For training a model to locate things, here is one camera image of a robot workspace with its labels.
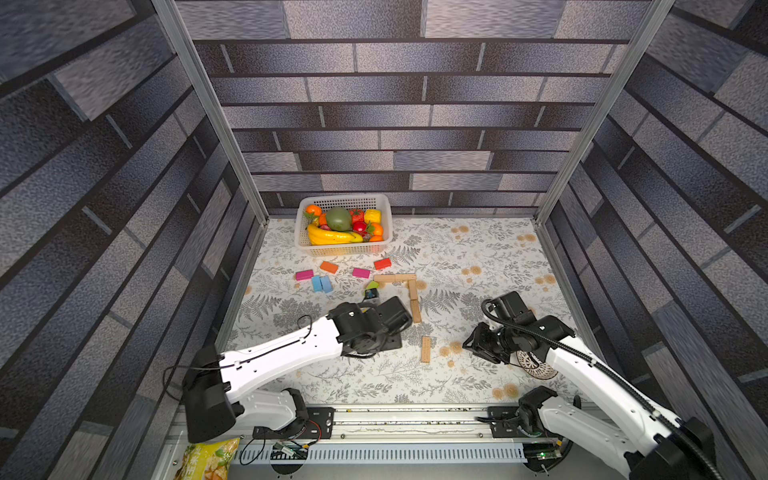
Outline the wood block marked 71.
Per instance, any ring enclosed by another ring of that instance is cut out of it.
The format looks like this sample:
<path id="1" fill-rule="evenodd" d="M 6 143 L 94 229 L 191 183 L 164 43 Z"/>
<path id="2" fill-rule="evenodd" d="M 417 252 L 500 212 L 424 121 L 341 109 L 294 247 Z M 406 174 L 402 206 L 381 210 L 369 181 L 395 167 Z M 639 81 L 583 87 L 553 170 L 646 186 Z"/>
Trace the wood block marked 71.
<path id="1" fill-rule="evenodd" d="M 420 303 L 417 299 L 410 301 L 412 319 L 415 324 L 422 322 Z"/>

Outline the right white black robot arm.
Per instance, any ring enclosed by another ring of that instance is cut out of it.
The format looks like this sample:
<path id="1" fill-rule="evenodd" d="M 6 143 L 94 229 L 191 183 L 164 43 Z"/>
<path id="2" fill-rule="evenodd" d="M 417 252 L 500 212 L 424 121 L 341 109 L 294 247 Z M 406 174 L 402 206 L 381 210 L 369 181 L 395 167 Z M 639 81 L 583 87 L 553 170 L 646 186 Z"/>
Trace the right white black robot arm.
<path id="1" fill-rule="evenodd" d="M 574 331 L 554 316 L 535 317 L 520 295 L 485 299 L 480 323 L 462 347 L 494 364 L 528 354 L 567 377 L 595 403 L 606 420 L 540 386 L 521 396 L 509 413 L 490 412 L 483 422 L 495 434 L 560 438 L 577 444 L 626 479 L 720 479 L 711 430 L 652 400 L 600 360 Z"/>

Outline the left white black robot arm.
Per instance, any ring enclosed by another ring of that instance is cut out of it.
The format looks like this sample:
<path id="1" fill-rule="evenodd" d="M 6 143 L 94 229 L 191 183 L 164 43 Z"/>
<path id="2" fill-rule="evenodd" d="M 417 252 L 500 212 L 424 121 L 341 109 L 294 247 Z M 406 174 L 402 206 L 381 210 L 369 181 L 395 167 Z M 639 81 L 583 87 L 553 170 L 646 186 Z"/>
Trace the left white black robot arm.
<path id="1" fill-rule="evenodd" d="M 402 333 L 412 324 L 399 297 L 379 304 L 343 302 L 307 326 L 260 345 L 226 352 L 205 346 L 190 364 L 166 368 L 162 383 L 184 371 L 177 399 L 191 443 L 213 440 L 239 425 L 291 437 L 310 419 L 301 393 L 266 391 L 264 385 L 321 361 L 369 359 L 399 349 Z"/>

